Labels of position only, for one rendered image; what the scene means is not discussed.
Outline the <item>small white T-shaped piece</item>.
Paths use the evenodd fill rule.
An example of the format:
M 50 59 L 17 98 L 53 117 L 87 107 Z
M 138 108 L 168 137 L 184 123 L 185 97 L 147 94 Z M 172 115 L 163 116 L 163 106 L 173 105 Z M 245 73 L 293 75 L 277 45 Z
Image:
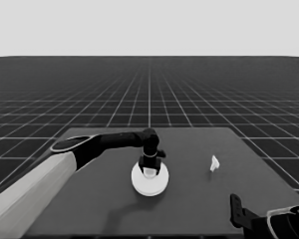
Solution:
M 219 160 L 216 158 L 216 156 L 214 155 L 212 158 L 211 158 L 211 165 L 210 165 L 210 171 L 213 172 L 215 169 L 218 169 L 220 166 L 220 162 Z

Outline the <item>large thick white disc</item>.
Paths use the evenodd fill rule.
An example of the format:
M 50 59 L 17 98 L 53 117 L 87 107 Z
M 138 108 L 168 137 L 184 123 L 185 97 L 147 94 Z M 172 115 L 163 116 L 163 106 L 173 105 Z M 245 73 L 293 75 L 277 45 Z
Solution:
M 168 185 L 169 173 L 166 165 L 160 164 L 160 171 L 145 168 L 141 170 L 136 163 L 132 169 L 132 185 L 134 189 L 143 196 L 157 196 L 164 192 Z

